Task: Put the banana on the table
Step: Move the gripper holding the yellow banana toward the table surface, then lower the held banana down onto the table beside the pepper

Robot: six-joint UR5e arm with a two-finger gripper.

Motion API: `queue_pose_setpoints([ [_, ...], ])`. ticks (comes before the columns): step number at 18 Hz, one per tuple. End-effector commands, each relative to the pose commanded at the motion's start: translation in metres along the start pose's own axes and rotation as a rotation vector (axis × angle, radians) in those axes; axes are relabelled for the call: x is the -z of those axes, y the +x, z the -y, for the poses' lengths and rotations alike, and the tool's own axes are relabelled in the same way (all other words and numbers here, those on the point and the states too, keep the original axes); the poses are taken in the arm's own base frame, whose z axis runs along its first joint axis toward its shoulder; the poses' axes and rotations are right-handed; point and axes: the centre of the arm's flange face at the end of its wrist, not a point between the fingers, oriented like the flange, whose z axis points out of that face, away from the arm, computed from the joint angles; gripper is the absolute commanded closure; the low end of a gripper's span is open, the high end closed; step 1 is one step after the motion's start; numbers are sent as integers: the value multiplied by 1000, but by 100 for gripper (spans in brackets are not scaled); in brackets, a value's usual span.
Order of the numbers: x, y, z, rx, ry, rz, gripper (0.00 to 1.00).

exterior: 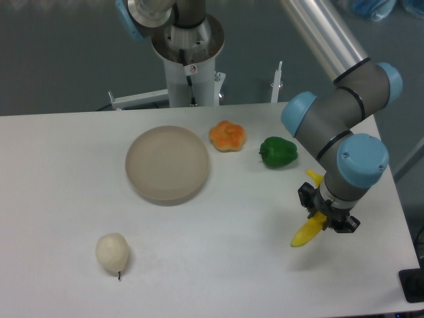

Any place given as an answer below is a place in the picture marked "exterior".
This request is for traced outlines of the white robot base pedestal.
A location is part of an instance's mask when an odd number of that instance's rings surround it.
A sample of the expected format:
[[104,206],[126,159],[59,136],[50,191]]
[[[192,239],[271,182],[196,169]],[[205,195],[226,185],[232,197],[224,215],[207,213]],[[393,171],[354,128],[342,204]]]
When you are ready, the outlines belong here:
[[223,28],[210,14],[194,28],[171,25],[152,37],[164,63],[170,107],[218,106],[222,80],[215,61],[224,43]]

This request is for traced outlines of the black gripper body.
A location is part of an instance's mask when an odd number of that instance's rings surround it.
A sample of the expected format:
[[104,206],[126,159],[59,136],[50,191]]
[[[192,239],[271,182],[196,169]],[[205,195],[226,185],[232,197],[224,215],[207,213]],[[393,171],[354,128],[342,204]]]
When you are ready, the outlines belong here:
[[315,191],[317,212],[325,216],[324,229],[332,229],[333,221],[343,220],[347,215],[350,215],[350,210],[354,207],[353,203],[335,199],[326,193],[322,194],[319,188]]

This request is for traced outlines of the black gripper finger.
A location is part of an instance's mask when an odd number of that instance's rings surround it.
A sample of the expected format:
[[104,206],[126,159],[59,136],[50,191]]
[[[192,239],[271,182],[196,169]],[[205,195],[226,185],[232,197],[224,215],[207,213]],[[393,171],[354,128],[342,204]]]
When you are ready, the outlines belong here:
[[359,225],[360,221],[357,218],[347,215],[343,220],[333,221],[333,230],[336,233],[354,233]]
[[317,207],[315,205],[315,188],[311,184],[304,182],[297,193],[301,206],[308,211],[308,217],[313,217],[317,212]]

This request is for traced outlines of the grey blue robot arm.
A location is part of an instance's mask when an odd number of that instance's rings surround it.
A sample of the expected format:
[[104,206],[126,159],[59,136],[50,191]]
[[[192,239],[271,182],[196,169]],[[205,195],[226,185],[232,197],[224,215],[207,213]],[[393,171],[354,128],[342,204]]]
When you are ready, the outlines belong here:
[[[215,72],[205,65],[220,53],[224,34],[204,1],[115,5],[131,34],[152,39],[164,61],[171,106],[217,104]],[[325,169],[319,185],[299,188],[299,199],[310,219],[324,216],[324,228],[353,233],[360,223],[351,209],[381,178],[388,151],[379,139],[352,128],[397,99],[402,78],[390,64],[370,60],[329,1],[282,5],[336,87],[326,97],[300,93],[282,111],[285,128]]]

